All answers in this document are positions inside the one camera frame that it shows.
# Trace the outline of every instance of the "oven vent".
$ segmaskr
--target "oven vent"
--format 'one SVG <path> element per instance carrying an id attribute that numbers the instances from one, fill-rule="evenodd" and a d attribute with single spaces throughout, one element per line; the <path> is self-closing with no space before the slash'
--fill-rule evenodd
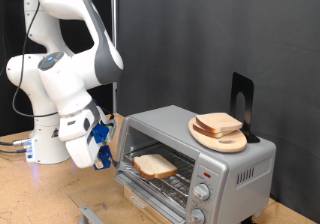
<path id="1" fill-rule="evenodd" d="M 271 169 L 271 157 L 265 159 L 241 172 L 237 175 L 236 187 L 242 186 L 248 181 L 258 178 L 269 172 Z"/>

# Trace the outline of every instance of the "oven top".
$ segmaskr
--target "oven top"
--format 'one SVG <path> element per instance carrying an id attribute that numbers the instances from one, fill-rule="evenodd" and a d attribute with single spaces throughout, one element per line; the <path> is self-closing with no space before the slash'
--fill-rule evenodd
<path id="1" fill-rule="evenodd" d="M 231 167 L 239 165 L 243 162 L 243 159 L 258 157 L 261 148 L 273 151 L 274 144 L 270 145 L 271 142 L 262 138 L 260 138 L 260 143 L 248 144 L 245 150 L 237 153 L 220 153 L 209 149 L 198 143 L 189 132 L 188 123 L 196 115 L 196 113 L 172 105 L 134 114 L 128 118 L 132 119 L 130 125 L 138 131 L 142 131 L 158 141 L 161 141 L 161 138 L 168 137 L 166 140 L 171 140 L 173 149 L 194 160 L 197 160 L 198 155 L 203 153 L 208 157 L 214 156 L 216 160 L 218 159 L 221 163 L 228 164 Z"/>

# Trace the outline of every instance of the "oven rack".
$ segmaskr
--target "oven rack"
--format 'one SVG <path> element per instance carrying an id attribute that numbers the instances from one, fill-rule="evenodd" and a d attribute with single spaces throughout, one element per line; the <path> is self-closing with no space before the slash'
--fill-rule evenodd
<path id="1" fill-rule="evenodd" d="M 183 209 L 186 209 L 188 200 L 189 187 L 193 173 L 195 161 L 186 155 L 162 144 L 156 143 L 152 146 L 145 147 L 125 155 L 128 161 L 132 162 L 135 156 L 146 154 L 160 154 L 178 168 L 176 175 L 162 179 L 143 181 L 153 189 L 164 194 L 167 198 L 178 203 Z"/>

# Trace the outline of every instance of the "round wooden board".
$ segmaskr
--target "round wooden board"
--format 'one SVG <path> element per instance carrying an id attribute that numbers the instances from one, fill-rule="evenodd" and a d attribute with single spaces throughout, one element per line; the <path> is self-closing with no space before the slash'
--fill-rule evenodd
<path id="1" fill-rule="evenodd" d="M 193 130 L 193 123 L 196 123 L 196 118 L 189 121 L 189 131 L 192 136 L 202 145 L 218 152 L 239 152 L 246 148 L 247 139 L 245 135 L 237 130 L 231 134 L 223 136 L 219 139 L 205 136 Z"/>

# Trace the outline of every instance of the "control knob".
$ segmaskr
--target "control knob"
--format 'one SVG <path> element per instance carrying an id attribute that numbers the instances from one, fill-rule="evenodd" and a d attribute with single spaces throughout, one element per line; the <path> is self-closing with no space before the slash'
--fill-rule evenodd
<path id="1" fill-rule="evenodd" d="M 196 224 L 204 224 L 205 217 L 203 212 L 200 209 L 194 209 L 191 213 L 191 216 L 188 219 L 187 223 L 196 223 Z"/>
<path id="2" fill-rule="evenodd" d="M 207 185 L 199 184 L 192 189 L 193 194 L 199 198 L 201 201 L 206 201 L 209 199 L 210 191 Z"/>

